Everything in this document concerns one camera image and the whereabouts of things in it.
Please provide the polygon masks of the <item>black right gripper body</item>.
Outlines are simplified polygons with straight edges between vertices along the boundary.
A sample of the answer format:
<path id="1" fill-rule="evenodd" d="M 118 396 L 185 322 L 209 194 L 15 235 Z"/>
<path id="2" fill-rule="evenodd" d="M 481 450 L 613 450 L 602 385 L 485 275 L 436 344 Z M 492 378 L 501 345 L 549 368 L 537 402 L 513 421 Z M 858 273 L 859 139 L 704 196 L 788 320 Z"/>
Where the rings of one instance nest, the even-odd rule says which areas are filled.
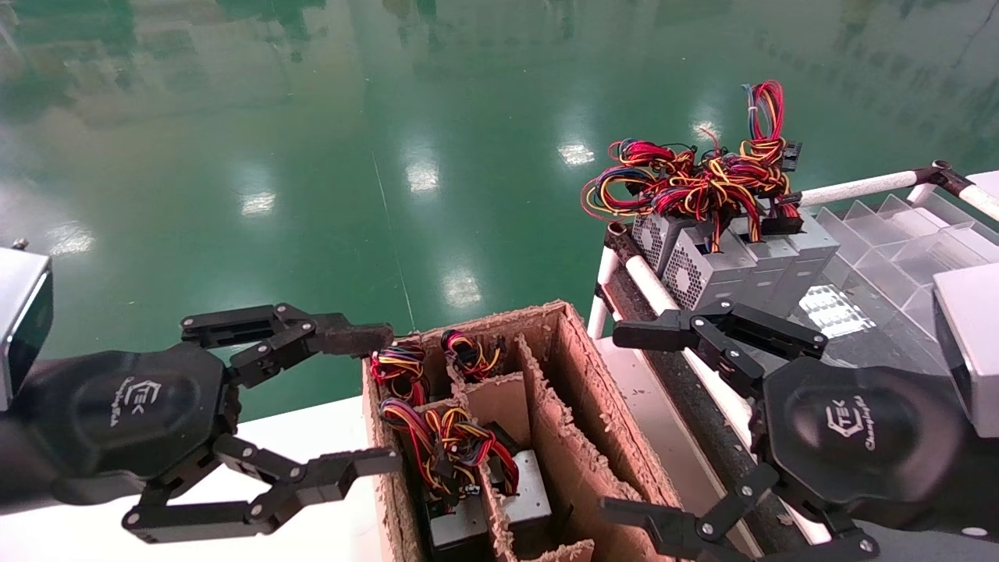
<path id="1" fill-rule="evenodd" d="M 807 519 L 984 537 L 984 440 L 950 379 L 803 357 L 764 377 L 754 422 L 775 493 Z"/>

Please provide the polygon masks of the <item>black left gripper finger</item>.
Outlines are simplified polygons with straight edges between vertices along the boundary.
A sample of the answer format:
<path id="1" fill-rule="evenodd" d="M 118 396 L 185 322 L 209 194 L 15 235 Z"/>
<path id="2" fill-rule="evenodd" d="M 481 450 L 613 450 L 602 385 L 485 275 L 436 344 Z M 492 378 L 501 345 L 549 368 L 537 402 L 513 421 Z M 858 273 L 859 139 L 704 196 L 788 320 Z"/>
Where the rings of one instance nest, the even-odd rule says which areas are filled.
<path id="1" fill-rule="evenodd" d="M 224 466 L 268 485 L 249 501 L 172 505 Z M 324 454 L 297 463 L 232 434 L 222 434 L 177 468 L 148 482 L 123 528 L 147 544 L 268 535 L 304 508 L 342 501 L 359 478 L 402 470 L 396 451 L 368 448 Z"/>
<path id="2" fill-rule="evenodd" d="M 310 314 L 290 304 L 192 315 L 184 342 L 210 350 L 245 345 L 229 357 L 229 381 L 253 388 L 317 354 L 361 358 L 393 344 L 389 323 L 354 324 L 342 313 Z"/>

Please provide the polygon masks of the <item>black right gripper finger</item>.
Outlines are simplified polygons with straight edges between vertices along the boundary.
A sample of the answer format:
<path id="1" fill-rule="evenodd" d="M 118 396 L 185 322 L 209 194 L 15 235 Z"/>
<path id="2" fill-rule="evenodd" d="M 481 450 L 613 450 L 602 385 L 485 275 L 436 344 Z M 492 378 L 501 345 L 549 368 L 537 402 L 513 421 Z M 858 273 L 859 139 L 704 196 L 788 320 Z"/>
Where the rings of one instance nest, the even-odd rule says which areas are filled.
<path id="1" fill-rule="evenodd" d="M 642 351 L 691 350 L 740 397 L 763 397 L 764 367 L 745 352 L 745 343 L 774 357 L 820 359 L 827 338 L 818 331 L 732 301 L 697 310 L 664 310 L 652 321 L 614 324 L 613 344 Z"/>
<path id="2" fill-rule="evenodd" d="M 660 555 L 691 561 L 748 561 L 750 558 L 727 544 L 727 533 L 757 509 L 770 493 L 787 500 L 790 475 L 780 467 L 759 464 L 740 480 L 703 517 L 679 508 L 603 497 L 599 501 L 603 519 L 640 528 Z M 819 522 L 830 539 L 796 551 L 764 555 L 763 561 L 869 561 L 879 555 L 879 545 L 845 513 L 822 510 Z"/>

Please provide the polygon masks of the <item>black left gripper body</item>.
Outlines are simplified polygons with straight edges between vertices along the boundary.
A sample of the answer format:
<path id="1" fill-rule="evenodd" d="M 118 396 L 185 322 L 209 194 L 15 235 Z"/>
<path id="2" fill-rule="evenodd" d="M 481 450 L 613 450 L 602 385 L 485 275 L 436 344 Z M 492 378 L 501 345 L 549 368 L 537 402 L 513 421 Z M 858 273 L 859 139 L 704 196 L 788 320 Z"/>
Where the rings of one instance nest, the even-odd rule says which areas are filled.
<path id="1" fill-rule="evenodd" d="M 90 506 L 148 482 L 233 434 L 239 391 L 193 343 L 35 365 L 16 396 L 16 504 Z"/>

